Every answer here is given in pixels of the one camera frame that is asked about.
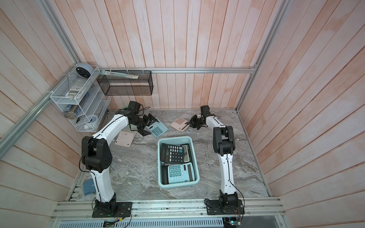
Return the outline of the teal plastic storage box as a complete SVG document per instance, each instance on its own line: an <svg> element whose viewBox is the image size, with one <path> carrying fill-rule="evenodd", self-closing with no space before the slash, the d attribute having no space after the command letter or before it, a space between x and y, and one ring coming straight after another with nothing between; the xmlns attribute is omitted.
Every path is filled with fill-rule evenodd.
<svg viewBox="0 0 365 228"><path fill-rule="evenodd" d="M189 136L162 138L157 143L158 184L161 188L196 185L200 175Z"/></svg>

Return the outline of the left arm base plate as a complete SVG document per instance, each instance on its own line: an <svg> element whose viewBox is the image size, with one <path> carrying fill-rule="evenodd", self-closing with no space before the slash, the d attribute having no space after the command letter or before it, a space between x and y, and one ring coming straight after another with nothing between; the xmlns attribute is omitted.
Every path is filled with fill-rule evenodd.
<svg viewBox="0 0 365 228"><path fill-rule="evenodd" d="M107 217L130 217L132 202L110 202L104 203L95 201L95 206L93 210L92 217L93 218L107 218Z"/></svg>

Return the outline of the pale pink calculator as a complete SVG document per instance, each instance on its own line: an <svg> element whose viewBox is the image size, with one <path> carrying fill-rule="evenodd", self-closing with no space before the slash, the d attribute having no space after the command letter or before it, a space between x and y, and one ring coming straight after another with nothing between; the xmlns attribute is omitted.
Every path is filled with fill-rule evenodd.
<svg viewBox="0 0 365 228"><path fill-rule="evenodd" d="M115 140L115 144L122 147L130 147L135 135L136 132L121 131Z"/></svg>

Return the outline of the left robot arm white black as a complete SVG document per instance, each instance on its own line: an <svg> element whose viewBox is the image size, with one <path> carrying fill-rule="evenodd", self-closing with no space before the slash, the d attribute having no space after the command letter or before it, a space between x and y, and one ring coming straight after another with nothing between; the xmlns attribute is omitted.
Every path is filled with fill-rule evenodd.
<svg viewBox="0 0 365 228"><path fill-rule="evenodd" d="M85 172L90 173L96 189L95 209L105 214L113 215L118 209L116 193L114 192L109 167L112 163L110 144L113 139L127 126L136 126L142 136L150 135L145 128L157 122L151 115L140 114L144 111L142 105L131 101L125 109L115 112L112 119L92 136L82 139L82 155L80 162L85 165Z"/></svg>

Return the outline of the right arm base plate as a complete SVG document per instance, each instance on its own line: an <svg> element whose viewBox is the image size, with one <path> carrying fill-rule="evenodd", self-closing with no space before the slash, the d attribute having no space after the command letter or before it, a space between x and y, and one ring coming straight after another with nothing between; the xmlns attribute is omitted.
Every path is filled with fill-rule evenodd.
<svg viewBox="0 0 365 228"><path fill-rule="evenodd" d="M244 205L242 200L238 200L238 206L226 205L223 206L219 200L205 199L204 204L206 206L208 215L244 215Z"/></svg>

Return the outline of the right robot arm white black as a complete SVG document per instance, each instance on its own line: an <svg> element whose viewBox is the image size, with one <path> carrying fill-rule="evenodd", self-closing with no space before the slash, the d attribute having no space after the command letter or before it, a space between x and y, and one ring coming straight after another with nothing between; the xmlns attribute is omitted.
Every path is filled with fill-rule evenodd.
<svg viewBox="0 0 365 228"><path fill-rule="evenodd" d="M201 113L194 115L189 121L192 128L199 130L202 127L210 127L213 130L213 151L217 154L221 168L221 189L218 200L208 207L218 208L220 212L228 208L238 208L239 198L233 177L233 153L235 151L235 138L232 126L223 124L216 115L211 114L208 105L201 106Z"/></svg>

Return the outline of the teal calculator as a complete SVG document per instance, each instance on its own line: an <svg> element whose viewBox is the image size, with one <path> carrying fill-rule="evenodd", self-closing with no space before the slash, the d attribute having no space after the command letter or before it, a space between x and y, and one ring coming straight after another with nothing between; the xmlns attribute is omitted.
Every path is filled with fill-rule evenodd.
<svg viewBox="0 0 365 228"><path fill-rule="evenodd" d="M151 124L147 127L147 130L156 138L159 138L168 131L168 127L156 117L151 121Z"/></svg>

